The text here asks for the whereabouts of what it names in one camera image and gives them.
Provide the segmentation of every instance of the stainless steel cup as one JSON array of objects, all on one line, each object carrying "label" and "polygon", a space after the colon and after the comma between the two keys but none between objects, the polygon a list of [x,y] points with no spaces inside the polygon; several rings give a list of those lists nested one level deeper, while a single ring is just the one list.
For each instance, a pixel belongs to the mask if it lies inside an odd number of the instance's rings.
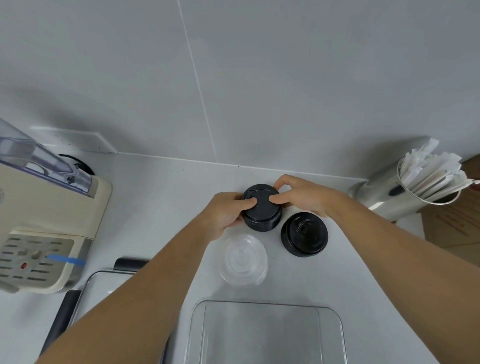
[{"label": "stainless steel cup", "polygon": [[413,214],[427,205],[450,204],[460,196],[458,191],[435,202],[415,196],[400,180],[402,160],[378,171],[367,182],[353,185],[347,194],[389,221]]}]

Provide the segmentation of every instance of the table surface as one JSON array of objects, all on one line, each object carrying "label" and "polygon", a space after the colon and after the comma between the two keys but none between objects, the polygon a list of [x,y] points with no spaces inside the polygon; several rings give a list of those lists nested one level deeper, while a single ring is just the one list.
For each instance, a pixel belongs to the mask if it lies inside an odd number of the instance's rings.
[{"label": "table surface", "polygon": [[[277,170],[133,155],[83,153],[81,159],[113,185],[113,192],[77,288],[121,256],[153,257],[221,191],[240,191],[257,183],[273,184]],[[299,177],[346,191],[360,181],[305,173]],[[342,320],[348,362],[437,363],[396,311],[340,228],[324,219],[329,242],[316,257],[298,258],[279,240],[283,221],[267,233],[245,225],[228,229],[204,255],[172,333],[167,362],[182,364],[194,306],[202,299],[323,305]],[[419,216],[399,223],[422,235]],[[218,247],[231,234],[247,231],[264,244],[269,272],[259,287],[235,290],[217,270]],[[0,292],[0,363],[31,364],[38,357],[64,294]]]}]

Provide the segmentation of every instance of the beige coffee machine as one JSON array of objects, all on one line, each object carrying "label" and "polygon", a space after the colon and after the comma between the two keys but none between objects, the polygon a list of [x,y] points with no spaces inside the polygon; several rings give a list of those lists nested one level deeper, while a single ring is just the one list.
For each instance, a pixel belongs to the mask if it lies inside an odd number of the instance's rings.
[{"label": "beige coffee machine", "polygon": [[0,119],[0,290],[71,288],[111,190]]}]

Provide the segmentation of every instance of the black power cord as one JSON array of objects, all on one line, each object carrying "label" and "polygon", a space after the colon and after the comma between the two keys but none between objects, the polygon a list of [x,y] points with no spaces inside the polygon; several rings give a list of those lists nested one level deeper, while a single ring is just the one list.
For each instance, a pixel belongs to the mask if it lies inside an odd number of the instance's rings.
[{"label": "black power cord", "polygon": [[80,159],[78,158],[75,158],[73,156],[69,156],[68,154],[59,154],[60,157],[66,157],[66,158],[70,158],[70,159],[73,159],[74,161],[76,161],[77,163],[74,163],[73,165],[79,169],[81,169],[82,171],[84,171],[85,173],[88,173],[89,175],[91,176],[95,176],[95,173],[93,172],[93,169],[91,169],[88,164],[86,164],[85,162],[82,162]]}]

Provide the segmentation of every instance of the stack of black lids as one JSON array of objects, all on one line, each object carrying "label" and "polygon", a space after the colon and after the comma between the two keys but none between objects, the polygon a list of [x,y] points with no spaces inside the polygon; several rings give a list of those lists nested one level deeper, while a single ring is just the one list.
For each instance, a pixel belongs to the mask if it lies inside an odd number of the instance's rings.
[{"label": "stack of black lids", "polygon": [[312,256],[326,247],[328,231],[318,216],[310,212],[299,212],[285,221],[280,237],[283,246],[293,255]]},{"label": "stack of black lids", "polygon": [[282,206],[271,203],[268,197],[278,191],[268,184],[256,184],[243,193],[243,199],[255,197],[254,207],[242,212],[245,223],[255,231],[270,231],[282,217]]}]

